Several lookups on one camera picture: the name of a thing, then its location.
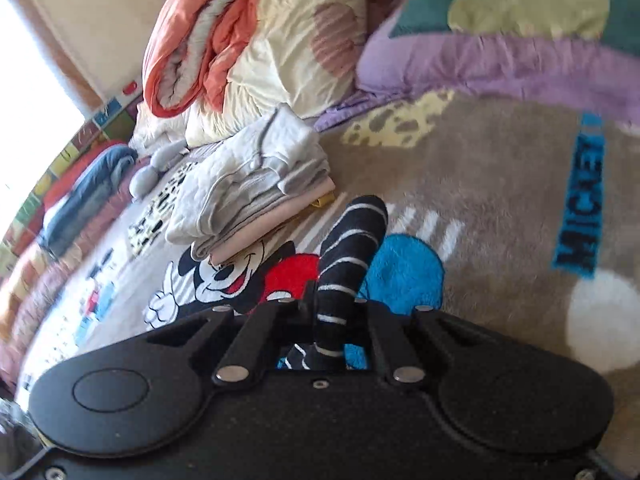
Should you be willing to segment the pink floral pillow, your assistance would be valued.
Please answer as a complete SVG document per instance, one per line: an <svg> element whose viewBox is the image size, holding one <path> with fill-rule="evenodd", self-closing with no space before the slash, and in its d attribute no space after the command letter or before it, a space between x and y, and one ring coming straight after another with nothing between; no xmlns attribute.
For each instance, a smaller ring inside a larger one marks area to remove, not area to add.
<svg viewBox="0 0 640 480"><path fill-rule="evenodd" d="M149 165L150 159L150 156L143 157L128 170L118 191L87 223L62 259L51 262L35 277L25 298L17 300L13 321L6 324L6 316L1 315L1 385L12 393L16 390L27 350L58 293L131 203L129 183L138 170Z"/></svg>

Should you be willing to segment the cream quilt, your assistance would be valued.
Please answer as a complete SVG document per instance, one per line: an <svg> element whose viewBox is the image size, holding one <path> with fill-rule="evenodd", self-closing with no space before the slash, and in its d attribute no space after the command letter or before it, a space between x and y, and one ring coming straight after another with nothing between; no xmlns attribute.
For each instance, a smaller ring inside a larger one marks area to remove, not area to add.
<svg viewBox="0 0 640 480"><path fill-rule="evenodd" d="M198 98L181 114L159 118L138 106L134 138L143 146L160 136L191 148L233 136L286 104L316 118L354 90L367 36L390 0L259 0L254 36L229 70L222 110Z"/></svg>

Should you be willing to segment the Mickey Mouse plush blanket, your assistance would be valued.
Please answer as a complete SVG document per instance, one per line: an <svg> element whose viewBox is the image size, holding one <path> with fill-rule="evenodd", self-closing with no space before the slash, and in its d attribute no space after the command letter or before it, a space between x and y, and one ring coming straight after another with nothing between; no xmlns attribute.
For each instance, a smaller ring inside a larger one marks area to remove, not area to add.
<svg viewBox="0 0 640 480"><path fill-rule="evenodd" d="M45 372L22 479L634 479L639 129L454 96L322 136L338 194Z"/></svg>

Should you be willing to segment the grey plush toy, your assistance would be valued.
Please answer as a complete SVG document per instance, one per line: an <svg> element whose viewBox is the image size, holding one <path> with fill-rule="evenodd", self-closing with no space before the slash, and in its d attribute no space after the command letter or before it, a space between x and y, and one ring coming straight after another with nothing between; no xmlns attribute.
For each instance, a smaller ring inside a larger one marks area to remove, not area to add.
<svg viewBox="0 0 640 480"><path fill-rule="evenodd" d="M156 187L166 172L174 168L188 151L186 140L172 142L156 150L149 163L139 169L129 182L129 193L134 202L140 202Z"/></svg>

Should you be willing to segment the orange white folded quilt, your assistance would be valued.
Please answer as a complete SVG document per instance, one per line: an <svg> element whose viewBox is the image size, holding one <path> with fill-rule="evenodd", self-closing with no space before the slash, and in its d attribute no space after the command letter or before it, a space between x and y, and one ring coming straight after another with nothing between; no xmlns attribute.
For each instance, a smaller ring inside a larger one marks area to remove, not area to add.
<svg viewBox="0 0 640 480"><path fill-rule="evenodd" d="M159 118L202 98L222 110L231 67L257 29L259 0L166 0L145 49L143 95Z"/></svg>

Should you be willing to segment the navy white striped garment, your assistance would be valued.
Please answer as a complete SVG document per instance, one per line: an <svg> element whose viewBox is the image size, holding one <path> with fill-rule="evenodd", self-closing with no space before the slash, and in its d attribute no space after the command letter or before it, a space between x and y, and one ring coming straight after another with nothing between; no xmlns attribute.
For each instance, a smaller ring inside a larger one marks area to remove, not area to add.
<svg viewBox="0 0 640 480"><path fill-rule="evenodd" d="M342 370L346 366L347 311L358 296L386 235L388 212L375 195L354 198L332 226L319 252L317 321L309 344L293 344L281 370Z"/></svg>

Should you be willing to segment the purple green blanket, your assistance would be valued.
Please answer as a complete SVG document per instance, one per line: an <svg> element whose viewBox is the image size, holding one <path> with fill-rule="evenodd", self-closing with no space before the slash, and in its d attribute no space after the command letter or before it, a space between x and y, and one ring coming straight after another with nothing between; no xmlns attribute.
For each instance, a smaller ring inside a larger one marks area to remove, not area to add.
<svg viewBox="0 0 640 480"><path fill-rule="evenodd" d="M322 113L314 124L317 130L378 106L444 90L564 105L638 124L638 56L577 38L462 32L394 36L409 2L395 0L360 55L355 93Z"/></svg>

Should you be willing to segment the colourful alphabet headboard mat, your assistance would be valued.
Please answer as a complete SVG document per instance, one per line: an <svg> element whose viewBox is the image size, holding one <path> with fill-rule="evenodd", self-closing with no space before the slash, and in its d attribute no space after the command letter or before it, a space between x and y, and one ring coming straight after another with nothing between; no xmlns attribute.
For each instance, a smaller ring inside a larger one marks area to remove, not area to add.
<svg viewBox="0 0 640 480"><path fill-rule="evenodd" d="M42 227L46 197L76 162L96 146L128 141L134 132L138 104L143 100L141 77L125 84L103 103L57 154L35 186L18 201L11 222L1 230L1 279L13 271L17 259Z"/></svg>

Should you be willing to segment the small white beige clothes stack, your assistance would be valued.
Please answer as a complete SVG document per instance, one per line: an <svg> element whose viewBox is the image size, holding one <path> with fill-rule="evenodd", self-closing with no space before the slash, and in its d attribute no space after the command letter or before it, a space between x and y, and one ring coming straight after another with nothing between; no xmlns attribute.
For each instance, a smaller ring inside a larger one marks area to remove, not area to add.
<svg viewBox="0 0 640 480"><path fill-rule="evenodd" d="M188 172L168 220L165 240L213 244L329 177L318 132L282 103L217 145Z"/></svg>

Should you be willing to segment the blue folded blanket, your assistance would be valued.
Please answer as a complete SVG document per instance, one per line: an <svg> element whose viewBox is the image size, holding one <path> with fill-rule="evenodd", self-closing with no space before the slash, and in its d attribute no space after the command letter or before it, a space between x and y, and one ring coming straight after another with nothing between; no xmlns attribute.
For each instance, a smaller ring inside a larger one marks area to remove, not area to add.
<svg viewBox="0 0 640 480"><path fill-rule="evenodd" d="M127 144L115 144L96 156L70 190L44 215L38 245L59 259L87 223L114 195L138 159Z"/></svg>

